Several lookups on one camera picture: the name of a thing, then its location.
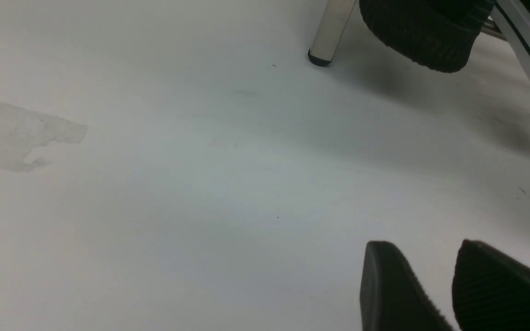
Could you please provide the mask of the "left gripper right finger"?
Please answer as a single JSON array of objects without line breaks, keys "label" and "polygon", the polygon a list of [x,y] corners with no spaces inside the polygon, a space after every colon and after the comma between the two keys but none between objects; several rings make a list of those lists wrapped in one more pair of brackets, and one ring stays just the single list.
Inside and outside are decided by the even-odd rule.
[{"label": "left gripper right finger", "polygon": [[463,331],[530,331],[530,268],[491,245],[465,239],[452,303]]}]

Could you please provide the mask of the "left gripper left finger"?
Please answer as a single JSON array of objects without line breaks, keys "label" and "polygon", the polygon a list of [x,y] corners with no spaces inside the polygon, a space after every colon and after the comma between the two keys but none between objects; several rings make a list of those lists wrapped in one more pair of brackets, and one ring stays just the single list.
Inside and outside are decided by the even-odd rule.
[{"label": "left gripper left finger", "polygon": [[452,331],[424,292],[404,254],[391,242],[369,241],[360,283],[364,331]]}]

